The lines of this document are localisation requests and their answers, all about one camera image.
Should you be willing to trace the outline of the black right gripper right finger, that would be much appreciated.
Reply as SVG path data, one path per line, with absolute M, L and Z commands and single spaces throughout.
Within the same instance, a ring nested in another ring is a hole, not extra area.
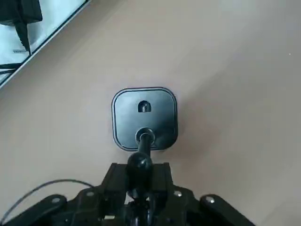
M 253 226 L 223 198 L 207 194 L 196 199 L 189 189 L 174 186 L 162 210 L 163 226 Z

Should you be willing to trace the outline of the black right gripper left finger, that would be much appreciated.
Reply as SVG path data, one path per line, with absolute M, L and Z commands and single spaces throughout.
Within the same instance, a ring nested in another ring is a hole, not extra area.
M 68 201 L 50 195 L 7 222 L 8 226 L 124 226 L 125 221 L 98 187 L 87 188 Z

